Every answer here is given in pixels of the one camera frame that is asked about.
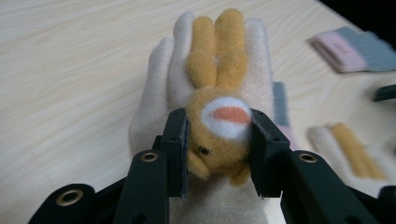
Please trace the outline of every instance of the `wooden table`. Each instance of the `wooden table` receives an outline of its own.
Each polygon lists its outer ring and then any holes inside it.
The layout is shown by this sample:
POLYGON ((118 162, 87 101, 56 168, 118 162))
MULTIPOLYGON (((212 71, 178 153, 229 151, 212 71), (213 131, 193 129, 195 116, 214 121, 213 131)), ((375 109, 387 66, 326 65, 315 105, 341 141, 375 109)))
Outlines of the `wooden table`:
POLYGON ((26 223, 64 185, 126 176, 150 52, 184 11, 215 19, 229 7, 265 23, 300 148, 312 149, 307 128, 338 121, 364 144, 396 145, 395 104, 370 100, 395 72, 335 74, 307 39, 350 23, 316 1, 2 1, 0 223, 26 223))

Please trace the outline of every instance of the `small plush toy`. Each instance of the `small plush toy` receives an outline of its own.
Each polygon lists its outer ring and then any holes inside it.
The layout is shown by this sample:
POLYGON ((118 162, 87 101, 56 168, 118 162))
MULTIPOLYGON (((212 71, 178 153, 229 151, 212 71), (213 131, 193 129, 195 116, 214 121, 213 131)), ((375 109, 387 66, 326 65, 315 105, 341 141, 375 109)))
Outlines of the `small plush toy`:
POLYGON ((189 171, 202 179, 225 174, 234 186, 248 180, 251 111, 238 93, 247 67, 238 10, 224 11, 215 25, 208 17, 193 22, 187 70, 196 91, 186 107, 187 159, 189 171))

